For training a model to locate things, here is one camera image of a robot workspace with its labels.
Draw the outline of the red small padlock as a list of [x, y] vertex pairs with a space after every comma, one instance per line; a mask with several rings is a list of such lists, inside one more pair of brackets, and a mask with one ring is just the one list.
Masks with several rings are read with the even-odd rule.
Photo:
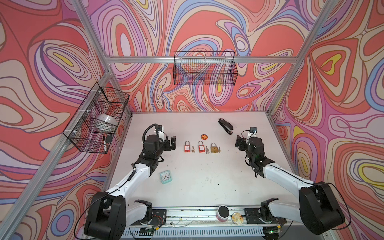
[[190, 152], [191, 152], [190, 141], [185, 141], [184, 152], [185, 152], [185, 153], [190, 153]]

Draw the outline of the brass padlock shackle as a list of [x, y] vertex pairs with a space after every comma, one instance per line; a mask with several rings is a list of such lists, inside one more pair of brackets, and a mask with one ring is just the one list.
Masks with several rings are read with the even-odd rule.
[[219, 147], [216, 143], [211, 143], [211, 153], [219, 153]]

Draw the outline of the red padlock with long shackle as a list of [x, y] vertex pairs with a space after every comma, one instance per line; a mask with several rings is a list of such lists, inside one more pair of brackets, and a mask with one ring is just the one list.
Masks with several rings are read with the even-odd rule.
[[203, 141], [199, 141], [198, 147], [199, 147], [199, 152], [200, 153], [205, 153], [206, 152], [206, 148], [205, 148], [205, 145], [204, 145]]

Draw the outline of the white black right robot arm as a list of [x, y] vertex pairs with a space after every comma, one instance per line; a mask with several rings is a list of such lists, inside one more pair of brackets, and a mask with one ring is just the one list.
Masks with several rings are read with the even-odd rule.
[[301, 178], [265, 155], [261, 138], [237, 136], [235, 147], [246, 154], [245, 162], [256, 177], [268, 179], [297, 198], [296, 203], [270, 198], [261, 202], [257, 217], [264, 223], [283, 218], [303, 224], [311, 233], [321, 235], [337, 230], [345, 223], [345, 215], [331, 185]]

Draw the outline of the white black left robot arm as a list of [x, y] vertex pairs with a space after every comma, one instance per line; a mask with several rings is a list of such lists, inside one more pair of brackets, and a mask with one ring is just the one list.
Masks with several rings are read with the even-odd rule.
[[150, 125], [142, 135], [143, 148], [132, 170], [115, 186], [105, 192], [96, 193], [84, 226], [84, 234], [98, 240], [119, 240], [126, 227], [131, 224], [156, 227], [162, 220], [154, 216], [153, 205], [145, 200], [129, 203], [133, 193], [164, 161], [163, 152], [176, 149], [176, 137], [169, 138], [158, 124]]

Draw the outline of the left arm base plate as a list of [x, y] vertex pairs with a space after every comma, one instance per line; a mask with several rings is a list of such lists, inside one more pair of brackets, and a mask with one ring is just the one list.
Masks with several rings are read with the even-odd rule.
[[136, 221], [131, 226], [153, 226], [159, 227], [166, 224], [167, 210], [166, 209], [154, 209], [152, 210], [151, 220]]

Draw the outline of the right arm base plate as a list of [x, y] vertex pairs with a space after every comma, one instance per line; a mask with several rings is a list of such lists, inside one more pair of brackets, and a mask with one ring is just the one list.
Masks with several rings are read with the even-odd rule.
[[247, 224], [284, 225], [287, 223], [284, 218], [274, 217], [267, 207], [245, 208], [244, 212], [242, 217], [246, 219]]

